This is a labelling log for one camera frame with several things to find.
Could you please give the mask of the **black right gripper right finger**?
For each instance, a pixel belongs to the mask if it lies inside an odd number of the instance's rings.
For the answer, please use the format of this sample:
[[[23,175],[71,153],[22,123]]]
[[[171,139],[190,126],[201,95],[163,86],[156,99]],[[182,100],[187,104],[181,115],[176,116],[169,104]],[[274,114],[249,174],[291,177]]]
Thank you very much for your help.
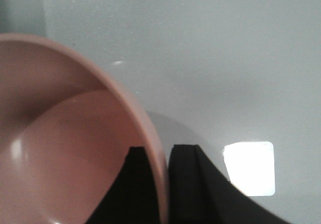
[[[174,145],[170,223],[285,223],[242,194],[198,145]]]

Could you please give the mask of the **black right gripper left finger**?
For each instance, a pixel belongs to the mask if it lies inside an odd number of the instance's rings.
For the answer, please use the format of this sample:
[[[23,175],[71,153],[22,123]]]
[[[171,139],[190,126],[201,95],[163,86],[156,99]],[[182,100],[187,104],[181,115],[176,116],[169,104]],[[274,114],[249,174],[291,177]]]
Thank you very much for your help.
[[[129,148],[120,173],[87,223],[160,223],[144,147]]]

